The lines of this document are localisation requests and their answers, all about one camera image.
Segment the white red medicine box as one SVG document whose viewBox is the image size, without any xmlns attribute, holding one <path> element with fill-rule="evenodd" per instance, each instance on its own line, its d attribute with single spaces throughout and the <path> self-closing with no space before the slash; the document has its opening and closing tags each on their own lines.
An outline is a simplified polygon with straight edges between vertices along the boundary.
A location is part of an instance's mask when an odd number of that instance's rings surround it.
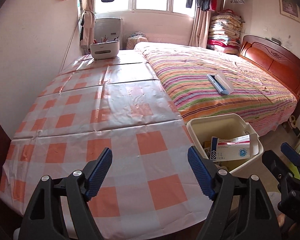
<svg viewBox="0 0 300 240">
<path fill-rule="evenodd" d="M 210 160 L 214 162 L 234 161 L 250 157 L 250 136 L 233 139 L 211 138 Z"/>
</svg>

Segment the cream plastic trash bin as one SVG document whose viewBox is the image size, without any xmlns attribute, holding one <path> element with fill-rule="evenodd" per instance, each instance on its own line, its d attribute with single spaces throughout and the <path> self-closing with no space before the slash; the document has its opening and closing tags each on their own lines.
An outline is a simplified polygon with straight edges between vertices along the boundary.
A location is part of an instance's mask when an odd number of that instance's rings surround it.
<svg viewBox="0 0 300 240">
<path fill-rule="evenodd" d="M 234 113 L 195 118 L 186 128 L 202 157 L 234 176 L 250 176 L 252 165 L 264 152 L 257 132 Z"/>
</svg>

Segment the orange checkered tablecloth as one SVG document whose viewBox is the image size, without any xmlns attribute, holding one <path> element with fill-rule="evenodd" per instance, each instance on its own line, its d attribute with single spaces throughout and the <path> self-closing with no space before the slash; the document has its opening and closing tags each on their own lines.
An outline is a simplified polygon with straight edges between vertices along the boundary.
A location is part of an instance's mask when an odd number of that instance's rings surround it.
<svg viewBox="0 0 300 240">
<path fill-rule="evenodd" d="M 2 167 L 0 198 L 23 214 L 44 175 L 68 176 L 110 148 L 90 211 L 105 239 L 150 239 L 203 221 L 211 201 L 187 160 L 192 140 L 161 82 L 136 51 L 80 57 L 35 100 Z"/>
</svg>

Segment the wooden headboard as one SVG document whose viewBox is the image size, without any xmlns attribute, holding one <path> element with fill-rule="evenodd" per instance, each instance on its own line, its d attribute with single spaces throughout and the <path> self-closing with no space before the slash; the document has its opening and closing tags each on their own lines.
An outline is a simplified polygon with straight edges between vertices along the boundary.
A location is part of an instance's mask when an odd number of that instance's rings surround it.
<svg viewBox="0 0 300 240">
<path fill-rule="evenodd" d="M 254 35 L 245 35 L 240 57 L 257 65 L 300 100 L 300 59 L 288 49 Z"/>
</svg>

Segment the striped colourful bedspread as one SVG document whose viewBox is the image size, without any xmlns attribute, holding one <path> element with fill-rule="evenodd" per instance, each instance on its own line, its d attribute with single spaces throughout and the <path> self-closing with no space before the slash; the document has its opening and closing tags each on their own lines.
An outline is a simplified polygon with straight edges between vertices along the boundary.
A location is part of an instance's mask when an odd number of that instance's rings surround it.
<svg viewBox="0 0 300 240">
<path fill-rule="evenodd" d="M 298 100 L 288 88 L 241 57 L 170 43 L 140 42 L 134 49 L 185 122 L 234 113 L 263 136 L 296 109 Z"/>
</svg>

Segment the white desk organizer box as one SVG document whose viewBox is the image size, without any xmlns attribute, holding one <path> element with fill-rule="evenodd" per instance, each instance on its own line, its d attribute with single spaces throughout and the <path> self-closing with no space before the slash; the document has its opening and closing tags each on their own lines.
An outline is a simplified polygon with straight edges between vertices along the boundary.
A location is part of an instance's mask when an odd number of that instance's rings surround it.
<svg viewBox="0 0 300 240">
<path fill-rule="evenodd" d="M 120 50 L 120 41 L 113 40 L 90 45 L 90 52 L 95 60 L 111 59 L 117 56 Z"/>
</svg>

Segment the beige right curtain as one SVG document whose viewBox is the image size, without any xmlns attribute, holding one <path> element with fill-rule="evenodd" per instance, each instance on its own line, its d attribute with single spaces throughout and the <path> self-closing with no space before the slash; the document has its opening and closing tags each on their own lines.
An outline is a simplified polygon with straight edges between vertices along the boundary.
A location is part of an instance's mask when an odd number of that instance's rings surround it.
<svg viewBox="0 0 300 240">
<path fill-rule="evenodd" d="M 189 46 L 206 48 L 211 11 L 196 9 Z"/>
</svg>

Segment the beige curtain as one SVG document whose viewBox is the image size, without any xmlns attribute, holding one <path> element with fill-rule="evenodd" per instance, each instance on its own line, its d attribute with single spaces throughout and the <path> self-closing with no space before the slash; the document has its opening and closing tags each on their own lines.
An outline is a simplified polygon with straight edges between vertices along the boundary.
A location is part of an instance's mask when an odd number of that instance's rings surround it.
<svg viewBox="0 0 300 240">
<path fill-rule="evenodd" d="M 94 0 L 82 0 L 81 37 L 80 47 L 84 54 L 89 54 L 90 45 L 94 40 L 95 27 L 95 2 Z"/>
<path fill-rule="evenodd" d="M 211 11 L 196 9 L 189 46 L 206 48 Z"/>
</svg>

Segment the stack of folded quilts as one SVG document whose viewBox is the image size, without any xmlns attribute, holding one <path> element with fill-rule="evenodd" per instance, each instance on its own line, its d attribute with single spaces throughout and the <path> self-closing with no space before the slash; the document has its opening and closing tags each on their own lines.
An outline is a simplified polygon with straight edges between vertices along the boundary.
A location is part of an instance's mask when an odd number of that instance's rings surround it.
<svg viewBox="0 0 300 240">
<path fill-rule="evenodd" d="M 238 55 L 243 27 L 241 16 L 230 9 L 214 14 L 210 19 L 207 49 L 230 55 Z"/>
</svg>

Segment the floral covered stool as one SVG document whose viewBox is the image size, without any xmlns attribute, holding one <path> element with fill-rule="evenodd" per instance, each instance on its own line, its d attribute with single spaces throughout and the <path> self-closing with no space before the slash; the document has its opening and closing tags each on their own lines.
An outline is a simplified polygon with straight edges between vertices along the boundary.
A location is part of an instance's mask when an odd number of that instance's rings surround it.
<svg viewBox="0 0 300 240">
<path fill-rule="evenodd" d="M 132 50 L 140 42 L 148 42 L 148 39 L 144 33 L 137 31 L 127 38 L 126 49 Z"/>
</svg>

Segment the grey air cooler appliance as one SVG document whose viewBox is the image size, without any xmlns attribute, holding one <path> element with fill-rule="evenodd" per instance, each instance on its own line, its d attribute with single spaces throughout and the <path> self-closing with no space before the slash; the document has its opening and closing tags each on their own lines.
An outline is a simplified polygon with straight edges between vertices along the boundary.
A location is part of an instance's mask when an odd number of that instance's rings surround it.
<svg viewBox="0 0 300 240">
<path fill-rule="evenodd" d="M 116 17 L 102 17 L 95 20 L 94 39 L 102 42 L 105 38 L 112 41 L 115 38 L 121 39 L 122 36 L 122 19 Z"/>
</svg>

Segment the beige left curtain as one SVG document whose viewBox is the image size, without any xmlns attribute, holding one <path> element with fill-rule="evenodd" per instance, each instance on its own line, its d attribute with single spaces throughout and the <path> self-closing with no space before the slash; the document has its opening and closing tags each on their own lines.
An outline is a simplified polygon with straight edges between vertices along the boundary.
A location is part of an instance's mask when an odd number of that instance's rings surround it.
<svg viewBox="0 0 300 240">
<path fill-rule="evenodd" d="M 81 37 L 80 47 L 84 54 L 89 54 L 90 45 L 94 40 L 95 27 L 95 2 L 94 0 L 82 0 Z"/>
</svg>

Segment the framed wall picture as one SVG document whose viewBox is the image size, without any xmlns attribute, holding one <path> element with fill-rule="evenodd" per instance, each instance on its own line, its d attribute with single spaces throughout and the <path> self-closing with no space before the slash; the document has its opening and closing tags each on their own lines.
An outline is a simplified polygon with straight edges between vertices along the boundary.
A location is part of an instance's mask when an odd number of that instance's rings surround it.
<svg viewBox="0 0 300 240">
<path fill-rule="evenodd" d="M 280 14 L 300 23 L 300 8 L 293 0 L 279 0 Z"/>
</svg>

